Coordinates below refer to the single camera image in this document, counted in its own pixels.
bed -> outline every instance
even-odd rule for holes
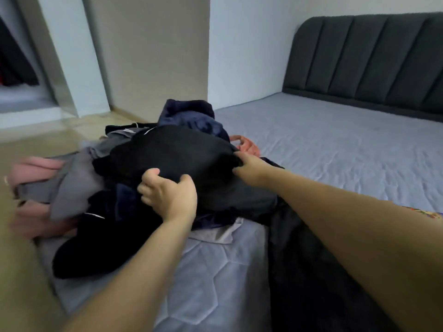
[[[443,212],[443,15],[318,17],[297,31],[283,92],[216,111],[229,134],[308,178]],[[267,230],[246,221],[233,243],[189,239],[155,331],[269,331]],[[101,278],[56,280],[63,239],[38,250],[68,314]]]

upholstered headboard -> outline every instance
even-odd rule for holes
[[[443,122],[443,13],[310,18],[283,92]]]

person's left hand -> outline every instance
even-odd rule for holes
[[[197,192],[191,176],[182,175],[177,184],[159,176],[159,169],[149,169],[142,176],[137,191],[141,200],[152,206],[163,218],[163,222],[173,219],[193,221],[197,210]]]

beige tile floor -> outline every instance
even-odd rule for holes
[[[108,124],[130,120],[113,112],[0,130],[0,176],[20,158],[53,156],[74,151],[82,139],[97,139]],[[65,315],[53,296],[31,242],[7,227],[16,202],[0,182],[0,331],[60,331]]]

gray bed sheet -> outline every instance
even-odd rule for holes
[[[443,212],[443,123],[277,93],[222,108],[228,134],[294,173]]]
[[[443,124],[278,93],[216,111],[229,134],[294,173],[399,205],[443,212]],[[269,331],[265,227],[246,221],[233,243],[188,239],[155,331]],[[56,280],[63,239],[39,246],[54,291],[70,314],[104,277]]]

